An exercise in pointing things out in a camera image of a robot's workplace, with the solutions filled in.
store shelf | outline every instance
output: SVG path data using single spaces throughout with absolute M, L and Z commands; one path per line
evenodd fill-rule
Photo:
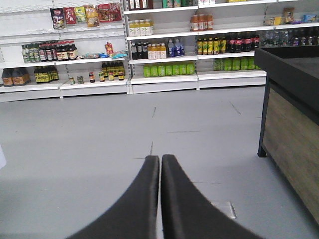
M 158 62 L 175 62 L 175 61 L 194 61 L 197 60 L 198 57 L 194 53 L 185 53 L 185 56 L 181 57 L 168 57 L 165 59 L 141 59 L 141 60 L 130 60 L 130 64 L 147 64 L 147 63 L 158 63 Z
M 228 57 L 243 57 L 243 56 L 254 56 L 255 51 L 241 52 L 241 53 L 223 53 L 218 55 L 199 55 L 199 60 L 214 59 L 214 58 L 228 58 Z
M 125 57 L 112 59 L 112 57 L 107 58 L 97 58 L 97 59 L 79 59 L 75 61 L 55 61 L 55 65 L 70 65 L 70 64 L 83 64 L 83 63 L 94 63 L 94 62 L 105 62 L 105 61 L 123 61 Z
M 64 96 L 81 96 L 81 95 L 97 95 L 97 94 L 112 94 L 112 93 L 127 93 L 128 79 L 125 78 L 123 81 L 114 80 L 105 82 L 96 81 L 90 83 L 88 80 L 84 84 L 70 85 L 65 83 L 60 86 L 60 97 Z
M 274 26 L 274 29 L 291 29 L 291 28 L 314 27 L 314 26 L 319 26 L 319 22 L 277 25 L 277 26 Z
M 233 78 L 250 78 L 250 77 L 266 77 L 263 70 L 246 70 L 246 71 L 206 71 L 198 72 L 198 79 L 216 80 L 216 79 L 233 79 Z
M 198 35 L 212 35 L 220 33 L 231 33 L 231 32 L 243 32 L 243 31 L 264 31 L 273 30 L 274 26 L 251 26 L 251 27 L 241 27 L 241 28 L 226 28 L 226 29 L 216 29 L 210 31 L 199 31 Z
M 179 36 L 196 36 L 196 35 L 198 35 L 196 31 L 188 31 L 188 32 L 154 34 L 150 36 L 128 36 L 127 40 L 142 40 L 142 39 L 167 38 L 167 37 L 179 37 Z
M 193 75 L 178 75 L 178 76 L 163 76 L 163 77 L 144 77 L 135 75 L 131 79 L 131 84 L 153 84 L 153 83 L 174 83 L 174 82 L 188 82 L 197 81 L 196 74 Z
M 185 10 L 197 10 L 198 6 L 183 6 L 183 7 L 172 7 L 172 8 L 156 8 L 156 9 L 146 9 L 146 10 L 135 10 L 135 11 L 125 11 L 125 15 L 129 14 L 140 14 L 140 13 L 150 13 L 150 12 L 167 12 L 167 11 L 185 11 Z
M 250 5 L 250 4 L 265 4 L 274 3 L 277 0 L 255 0 L 255 1 L 240 1 L 240 2 L 227 2 L 227 3 L 216 3 L 211 5 L 199 5 L 198 8 L 210 8 L 210 7 L 220 7 L 220 6 L 238 6 L 238 5 Z
M 35 81 L 31 81 L 24 86 L 11 86 L 11 87 L 0 87 L 0 93 L 9 92 L 21 92 L 21 91 L 43 91 L 43 90 L 57 90 L 62 86 L 65 81 L 52 81 L 49 83 L 37 84 Z

hanging snack bag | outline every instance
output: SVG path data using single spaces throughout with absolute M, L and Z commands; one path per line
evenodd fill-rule
M 74 8 L 75 11 L 75 17 L 77 22 L 85 22 L 86 16 L 85 16 L 85 9 L 83 6 L 77 6 Z
M 121 21 L 121 6 L 119 3 L 98 5 L 100 22 Z
M 94 5 L 84 5 L 85 7 L 85 14 L 88 23 L 88 27 L 97 27 L 100 26 L 98 13 L 94 8 Z
M 64 14 L 62 8 L 50 8 L 54 29 L 64 29 Z
M 74 7 L 64 7 L 63 11 L 64 11 L 64 16 L 65 16 L 65 23 L 67 25 L 76 24 Z

jar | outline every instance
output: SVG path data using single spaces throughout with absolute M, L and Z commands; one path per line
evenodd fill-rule
M 100 82 L 104 82 L 105 81 L 104 72 L 99 72 L 99 79 L 100 79 Z
M 94 83 L 95 79 L 94 79 L 94 73 L 93 72 L 89 72 L 89 78 L 90 78 L 90 82 Z
M 77 80 L 78 80 L 78 84 L 83 84 L 84 83 L 83 76 L 78 76 Z
M 74 85 L 75 84 L 74 77 L 69 77 L 69 83 L 70 83 L 70 85 Z

bottle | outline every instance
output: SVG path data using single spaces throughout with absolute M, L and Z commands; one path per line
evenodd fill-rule
M 173 68 L 172 68 L 172 65 L 167 63 L 165 65 L 165 75 L 167 76 L 172 76 L 173 75 Z
M 187 74 L 187 66 L 184 62 L 181 62 L 179 65 L 179 73 L 181 75 L 186 75 Z
M 11 75 L 15 86 L 23 86 L 26 84 L 25 78 L 23 77 L 23 73 L 19 68 L 14 68 Z
M 240 70 L 247 70 L 248 69 L 248 59 L 247 57 L 240 58 Z
M 143 49 L 142 49 L 142 44 L 138 42 L 138 58 L 143 59 Z
M 240 53 L 241 52 L 241 47 L 242 47 L 242 39 L 240 37 L 238 37 L 236 39 L 236 42 L 235 42 L 235 53 Z
M 203 55 L 207 55 L 208 52 L 208 43 L 207 43 L 207 39 L 204 38 L 203 40 Z
M 213 55 L 213 51 L 214 51 L 214 41 L 213 41 L 213 38 L 209 38 L 207 55 Z
M 159 76 L 158 66 L 157 65 L 151 65 L 151 76 L 156 77 Z
M 166 59 L 166 47 L 165 47 L 165 43 L 162 43 L 160 45 L 160 58 L 161 59 Z
M 155 44 L 156 46 L 156 58 L 161 59 L 161 49 L 160 49 L 160 44 Z
M 140 20 L 140 36 L 146 36 L 145 20 Z
M 239 57 L 234 57 L 233 59 L 233 71 L 239 71 L 240 70 L 240 59 Z
M 3 82 L 3 86 L 6 86 L 6 87 L 14 86 L 11 71 L 9 69 L 3 69 L 1 78 L 2 78 L 2 82 Z
M 175 48 L 174 48 L 174 43 L 172 39 L 168 41 L 168 56 L 169 57 L 175 56 Z
M 151 56 L 153 60 L 156 60 L 158 58 L 158 54 L 157 54 L 157 48 L 155 44 L 152 44 L 151 47 Z
M 173 68 L 173 75 L 174 76 L 179 75 L 179 65 L 177 63 L 174 63 L 172 68 Z
M 131 52 L 132 52 L 132 59 L 138 60 L 139 55 L 138 55 L 138 50 L 137 50 L 137 47 L 135 45 L 135 42 L 132 42 Z
M 198 16 L 198 31 L 204 31 L 204 15 L 200 14 Z
M 158 72 L 159 76 L 165 76 L 165 65 L 158 64 Z
M 207 30 L 213 30 L 213 15 L 207 16 Z
M 199 31 L 198 15 L 193 15 L 193 31 Z
M 179 39 L 175 39 L 175 56 L 180 57 L 181 56 L 181 48 L 180 48 L 180 42 Z
M 141 36 L 141 32 L 140 32 L 140 21 L 139 20 L 135 20 L 134 21 L 134 35 L 135 36 Z
M 219 40 L 218 40 L 217 37 L 215 37 L 215 39 L 214 39 L 214 49 L 213 49 L 213 54 L 214 55 L 218 55 L 219 54 L 219 45 L 220 45 Z
M 224 71 L 231 71 L 232 70 L 232 60 L 231 58 L 226 58 L 224 61 Z
M 254 59 L 255 58 L 253 56 L 248 57 L 248 70 L 254 70 L 255 69 Z
M 201 38 L 197 40 L 197 54 L 202 55 L 203 54 L 203 42 Z

plastic bottle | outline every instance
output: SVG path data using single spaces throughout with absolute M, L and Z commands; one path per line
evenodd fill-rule
M 159 76 L 159 70 L 157 65 L 151 65 L 151 76 L 152 77 Z
M 160 58 L 166 59 L 166 47 L 164 43 L 160 45 Z
M 9 69 L 3 69 L 1 78 L 2 78 L 2 82 L 3 82 L 3 86 L 6 86 L 6 87 L 14 86 L 11 71 Z
M 179 39 L 175 39 L 175 56 L 180 57 L 181 56 L 181 47 L 180 47 L 180 42 Z
M 238 57 L 235 57 L 233 59 L 233 71 L 239 71 L 240 70 L 240 59 Z
M 172 39 L 170 39 L 168 41 L 168 56 L 169 57 L 174 57 L 175 56 L 174 43 L 173 43 Z
M 232 70 L 232 60 L 231 58 L 226 58 L 224 61 L 224 71 L 231 71 Z
M 247 57 L 240 58 L 240 70 L 247 70 L 248 69 L 248 59 Z
M 156 44 L 156 58 L 161 59 L 161 48 L 160 44 Z

